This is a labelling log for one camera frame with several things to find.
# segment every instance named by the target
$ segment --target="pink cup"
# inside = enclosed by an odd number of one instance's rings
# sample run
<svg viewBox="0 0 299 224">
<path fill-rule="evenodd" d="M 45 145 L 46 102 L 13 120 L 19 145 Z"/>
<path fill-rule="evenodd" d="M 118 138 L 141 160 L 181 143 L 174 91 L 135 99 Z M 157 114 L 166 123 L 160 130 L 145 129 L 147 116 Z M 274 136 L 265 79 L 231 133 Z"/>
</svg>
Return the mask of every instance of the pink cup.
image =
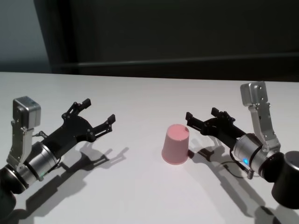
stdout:
<svg viewBox="0 0 299 224">
<path fill-rule="evenodd" d="M 189 130 L 184 125 L 171 125 L 167 129 L 163 159 L 172 165 L 179 165 L 188 159 Z"/>
</svg>

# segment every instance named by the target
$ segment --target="table surface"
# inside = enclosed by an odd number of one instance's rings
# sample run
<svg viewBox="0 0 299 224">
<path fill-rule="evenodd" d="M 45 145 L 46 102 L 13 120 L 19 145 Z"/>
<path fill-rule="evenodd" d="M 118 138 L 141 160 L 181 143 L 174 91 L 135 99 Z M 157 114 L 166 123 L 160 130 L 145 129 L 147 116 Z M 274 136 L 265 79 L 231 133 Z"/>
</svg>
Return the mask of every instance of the table surface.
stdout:
<svg viewBox="0 0 299 224">
<path fill-rule="evenodd" d="M 0 167 L 11 147 L 14 98 L 27 95 L 41 105 L 41 125 L 35 131 L 47 134 L 61 126 L 62 113 L 74 101 L 91 99 L 81 116 L 93 126 L 116 115 L 112 133 L 69 151 L 59 169 L 17 196 L 15 211 L 3 223 L 299 223 L 299 211 L 273 199 L 273 184 L 258 176 L 247 180 L 234 163 L 222 164 L 231 159 L 216 139 L 189 128 L 195 156 L 177 166 L 161 157 L 167 128 L 185 125 L 187 111 L 206 120 L 216 107 L 234 117 L 243 131 L 253 132 L 250 112 L 242 105 L 243 83 L 0 73 Z M 297 150 L 299 84 L 266 86 L 281 151 Z M 211 162 L 196 153 L 203 148 L 215 150 Z"/>
</svg>

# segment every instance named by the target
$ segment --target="dark wall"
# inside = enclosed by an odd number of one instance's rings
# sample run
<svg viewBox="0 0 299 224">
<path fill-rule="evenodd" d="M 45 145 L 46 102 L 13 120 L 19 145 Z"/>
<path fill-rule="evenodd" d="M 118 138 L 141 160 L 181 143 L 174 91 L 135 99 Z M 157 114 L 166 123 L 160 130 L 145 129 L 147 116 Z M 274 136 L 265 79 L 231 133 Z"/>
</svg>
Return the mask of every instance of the dark wall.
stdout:
<svg viewBox="0 0 299 224">
<path fill-rule="evenodd" d="M 297 0 L 72 0 L 78 60 L 299 50 Z"/>
</svg>

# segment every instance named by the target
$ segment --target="black cylindrical base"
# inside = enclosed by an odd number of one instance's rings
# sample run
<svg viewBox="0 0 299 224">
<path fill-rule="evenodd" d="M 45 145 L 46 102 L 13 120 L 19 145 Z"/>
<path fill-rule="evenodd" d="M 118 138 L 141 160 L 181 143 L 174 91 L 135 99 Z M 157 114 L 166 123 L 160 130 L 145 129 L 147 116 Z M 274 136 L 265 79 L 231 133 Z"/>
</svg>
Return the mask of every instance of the black cylindrical base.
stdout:
<svg viewBox="0 0 299 224">
<path fill-rule="evenodd" d="M 299 209 L 299 152 L 285 154 L 282 171 L 274 183 L 272 196 L 281 205 Z"/>
<path fill-rule="evenodd" d="M 0 220 L 6 218 L 13 210 L 16 199 L 11 191 L 1 187 L 0 181 Z"/>
</svg>

